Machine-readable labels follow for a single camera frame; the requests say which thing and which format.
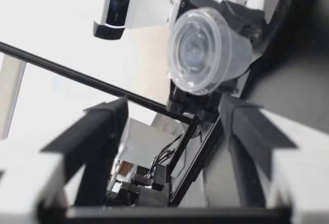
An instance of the black plastic part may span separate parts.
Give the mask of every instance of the black plastic part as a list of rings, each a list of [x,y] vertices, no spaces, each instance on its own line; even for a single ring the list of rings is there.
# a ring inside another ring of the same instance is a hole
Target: black plastic part
[[[184,113],[197,115],[203,122],[214,123],[219,117],[218,106],[222,94],[214,91],[205,96],[196,96],[179,89],[172,81],[167,110],[182,115]]]
[[[119,40],[122,37],[124,28],[112,28],[106,25],[99,25],[94,22],[93,34],[95,37],[105,40]]]
[[[42,224],[290,224],[289,209],[70,208],[48,209]]]
[[[181,0],[176,20],[186,11],[197,8],[191,0]]]
[[[274,126],[259,108],[224,95],[220,112],[225,134],[234,134],[257,165],[271,179],[272,152],[277,148],[296,148],[296,145]]]
[[[85,75],[81,72],[75,71],[73,69],[67,68],[65,66],[59,65],[52,61],[46,60],[37,55],[25,52],[21,49],[15,48],[3,42],[0,42],[0,52],[3,52],[7,55],[13,56],[19,60],[25,61],[32,65],[44,68],[51,72],[54,72],[63,77],[69,78],[71,80],[77,81],[81,84],[85,84],[89,87],[98,89],[105,93],[117,96],[117,97],[127,97],[128,100],[135,102],[143,107],[146,107],[150,110],[153,110],[162,115],[168,116],[170,118],[179,120],[183,123],[189,124],[191,122],[191,118],[186,117],[184,115],[178,115],[167,111],[166,107],[158,102],[150,100],[148,98],[142,97],[125,89],[121,89],[112,84],[108,84],[106,82],[100,81],[98,79],[92,78],[88,75]]]
[[[109,0],[106,23],[111,26],[124,26],[130,0]]]
[[[97,207],[106,204],[106,187],[115,156],[116,151],[108,143],[86,164],[75,206]]]
[[[119,200],[123,205],[131,206],[136,203],[139,192],[140,187],[128,182],[122,182],[121,188],[117,195],[117,200]]]
[[[106,203],[105,206],[109,207],[122,207],[124,204],[117,199],[118,193],[110,192],[106,195]]]
[[[68,182],[78,169],[92,160],[102,148],[106,148],[110,155],[117,154],[127,118],[127,99],[120,98],[107,103],[106,110],[90,110],[41,151],[63,155],[65,182]]]
[[[165,166],[156,165],[155,174],[152,182],[152,189],[162,191],[163,187],[167,183],[167,170]]]
[[[138,207],[166,207],[168,205],[168,193],[166,191],[158,191],[140,187],[139,195],[136,199]]]
[[[215,146],[220,146],[218,142],[223,134],[223,127],[220,118],[217,119],[211,130],[208,132],[206,139],[203,141],[196,156],[186,171],[183,180],[180,182],[177,190],[172,194],[169,205],[179,206],[181,200],[184,198],[190,185],[196,180],[200,171],[205,166],[205,161],[211,154]]]
[[[131,180],[131,183],[135,184],[135,185],[141,185],[141,186],[151,185],[152,180],[144,177],[144,175],[146,175],[147,173],[148,173],[148,171],[143,175],[135,174]]]
[[[241,207],[264,208],[266,201],[256,166],[236,136],[231,137],[229,152]]]
[[[136,170],[136,174],[139,175],[146,175],[149,173],[149,169],[147,169],[146,167],[143,166],[137,166],[137,170]]]
[[[194,132],[198,128],[199,124],[200,124],[199,117],[194,116],[192,122],[190,123],[190,125],[187,128],[186,132],[184,133],[183,137],[180,139],[180,141],[176,147],[176,150],[170,159],[170,162],[167,165],[167,174],[168,175],[171,175],[171,173],[173,172],[174,168],[177,165],[178,160],[180,159],[183,151],[186,148],[186,145],[188,144],[188,142],[194,135]]]
[[[231,29],[252,41],[260,40],[265,26],[265,13],[229,1],[192,0],[197,7],[212,7],[221,13]]]

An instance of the wire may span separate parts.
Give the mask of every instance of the wire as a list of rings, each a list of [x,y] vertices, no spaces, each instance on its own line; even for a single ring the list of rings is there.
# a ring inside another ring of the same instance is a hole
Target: wire
[[[182,134],[180,134],[177,138],[174,139],[171,143],[167,144],[161,151],[160,153],[154,157],[150,170],[148,174],[146,174],[146,177],[150,177],[151,173],[153,171],[153,168],[156,167],[156,165],[159,165],[160,163],[163,163],[164,161],[168,160],[172,154],[174,153],[174,150],[169,150],[170,146],[172,146],[177,140],[179,140],[182,137]]]

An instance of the transparent plastic cup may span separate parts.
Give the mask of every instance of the transparent plastic cup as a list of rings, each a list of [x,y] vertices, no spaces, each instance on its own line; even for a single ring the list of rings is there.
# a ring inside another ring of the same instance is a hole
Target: transparent plastic cup
[[[249,39],[231,30],[213,8],[185,12],[173,27],[168,44],[168,68],[173,82],[194,95],[213,92],[249,67]]]

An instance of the metal rod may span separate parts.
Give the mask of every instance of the metal rod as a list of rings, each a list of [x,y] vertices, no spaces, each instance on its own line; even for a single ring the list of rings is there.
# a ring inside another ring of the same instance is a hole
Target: metal rod
[[[75,71],[73,69],[70,69],[68,67],[62,66],[60,64],[54,63],[52,61],[46,60],[45,58],[39,57],[37,55],[34,55],[32,53],[28,53],[26,51],[23,51],[21,49],[15,48],[11,45],[5,44],[3,42],[0,42],[0,52],[3,52],[4,54],[13,56],[19,60],[25,61],[27,63],[30,63],[32,65],[44,68],[48,71],[54,72],[58,75],[61,75],[63,77],[66,77],[68,79],[74,80],[76,82],[79,82],[81,84],[85,84],[87,86],[90,86],[92,88],[98,89],[100,91],[103,91],[105,93],[117,96],[117,97],[127,97],[128,100],[135,102],[143,107],[146,107],[150,110],[153,110],[157,113],[160,113],[162,115],[168,116],[170,118],[179,120],[183,123],[189,124],[191,122],[191,118],[186,117],[184,115],[178,115],[173,114],[167,111],[166,107],[158,102],[155,102],[153,100],[150,100],[148,98],[142,97],[140,95],[137,95],[135,93],[132,93],[130,91],[127,91],[125,89],[121,89],[115,85],[108,84],[106,82],[103,82],[101,80],[95,79],[93,77],[90,77],[86,74],[83,74],[81,72]]]
[[[181,155],[183,154],[186,145],[192,138],[194,132],[196,131],[198,125],[200,124],[200,119],[197,115],[195,115],[187,128],[186,132],[184,133],[183,137],[180,139],[178,146],[176,147],[175,153],[172,155],[170,162],[167,165],[167,173],[171,175],[174,168],[177,165],[178,160],[180,159]]]
[[[175,191],[171,198],[171,201],[169,202],[170,206],[178,206],[180,204],[190,185],[192,184],[192,182],[195,181],[200,171],[204,168],[205,160],[212,152],[214,146],[218,143],[222,133],[223,127],[221,119],[219,117],[216,123],[213,125],[212,129],[208,132],[205,141],[202,143],[196,156],[194,157],[192,163],[186,171],[182,181],[179,183],[177,190]]]

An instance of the white camera housing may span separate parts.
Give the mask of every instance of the white camera housing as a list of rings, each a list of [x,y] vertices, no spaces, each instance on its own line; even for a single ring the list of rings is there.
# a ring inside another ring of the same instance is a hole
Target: white camera housing
[[[121,32],[122,35],[124,28],[158,25],[171,27],[176,20],[179,5],[180,0],[97,0],[94,34],[103,38],[102,31],[112,34]],[[109,37],[104,39],[120,38],[117,38],[118,35]]]

